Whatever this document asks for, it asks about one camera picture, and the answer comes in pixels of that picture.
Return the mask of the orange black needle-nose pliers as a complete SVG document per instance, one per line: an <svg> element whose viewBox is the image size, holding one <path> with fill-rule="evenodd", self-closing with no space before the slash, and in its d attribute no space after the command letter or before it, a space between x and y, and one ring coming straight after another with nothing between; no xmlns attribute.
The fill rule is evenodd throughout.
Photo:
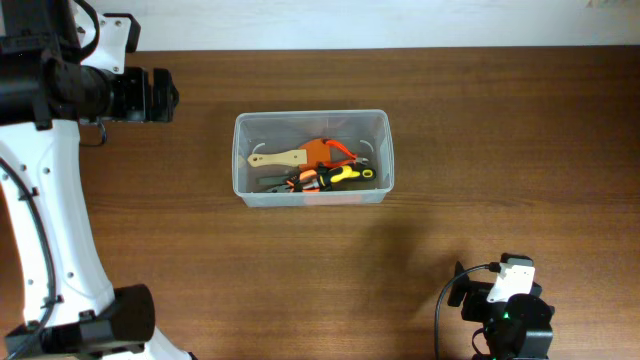
<svg viewBox="0 0 640 360"><path fill-rule="evenodd" d="M283 184L267 189L266 193L317 192L318 186L312 184L317 177L316 170L307 170L288 178Z"/></svg>

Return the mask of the yellow black screwdriver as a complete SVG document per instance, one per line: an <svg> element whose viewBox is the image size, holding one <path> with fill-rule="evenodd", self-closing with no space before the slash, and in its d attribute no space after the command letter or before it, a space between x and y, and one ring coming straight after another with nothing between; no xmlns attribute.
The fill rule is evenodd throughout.
<svg viewBox="0 0 640 360"><path fill-rule="evenodd" d="M302 192L329 191L335 184L349 181L373 181L377 173L373 168L342 165L335 168L318 168L302 173L297 190Z"/></svg>

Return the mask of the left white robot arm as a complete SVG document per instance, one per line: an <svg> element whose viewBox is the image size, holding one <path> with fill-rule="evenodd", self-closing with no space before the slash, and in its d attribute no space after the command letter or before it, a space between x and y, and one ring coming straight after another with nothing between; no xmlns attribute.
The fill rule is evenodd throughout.
<svg viewBox="0 0 640 360"><path fill-rule="evenodd" d="M141 27L85 1L1 5L1 191L24 280L11 359L184 359L150 290L116 288L94 244L79 169L84 125L168 123L169 71L129 67Z"/></svg>

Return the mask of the red handled wire cutters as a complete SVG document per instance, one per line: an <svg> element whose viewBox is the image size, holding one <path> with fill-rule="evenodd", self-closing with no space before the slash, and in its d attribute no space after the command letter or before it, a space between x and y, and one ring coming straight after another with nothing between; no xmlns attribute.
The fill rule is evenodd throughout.
<svg viewBox="0 0 640 360"><path fill-rule="evenodd" d="M329 157L326 161L321 161L320 165L327 168L336 168L344 165L367 165L369 160L365 157L360 157L356 153L353 153L348 147L346 147L343 143L329 138L323 138L321 140L322 144L325 145L330 151L336 150L342 155L345 156L343 160L333 160L332 157Z"/></svg>

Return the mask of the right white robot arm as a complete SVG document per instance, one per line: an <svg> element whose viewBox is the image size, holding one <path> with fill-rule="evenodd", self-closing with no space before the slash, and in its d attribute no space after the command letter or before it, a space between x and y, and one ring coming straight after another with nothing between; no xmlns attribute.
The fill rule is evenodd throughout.
<svg viewBox="0 0 640 360"><path fill-rule="evenodd" d="M488 352L476 350L475 359L548 357L555 308L541 299L534 276L534 261L523 255L504 253L498 262L468 269L455 265L444 291L447 305L459 307L464 321L481 325L474 334L484 337Z"/></svg>

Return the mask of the orange scraper wooden handle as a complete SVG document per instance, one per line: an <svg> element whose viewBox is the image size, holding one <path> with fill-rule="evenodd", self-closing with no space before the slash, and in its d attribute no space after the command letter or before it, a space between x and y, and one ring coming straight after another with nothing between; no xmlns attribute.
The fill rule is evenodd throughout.
<svg viewBox="0 0 640 360"><path fill-rule="evenodd" d="M288 166L301 171L314 169L331 160L331 149L322 138L311 140L296 149L274 154L251 154L248 163L252 167Z"/></svg>

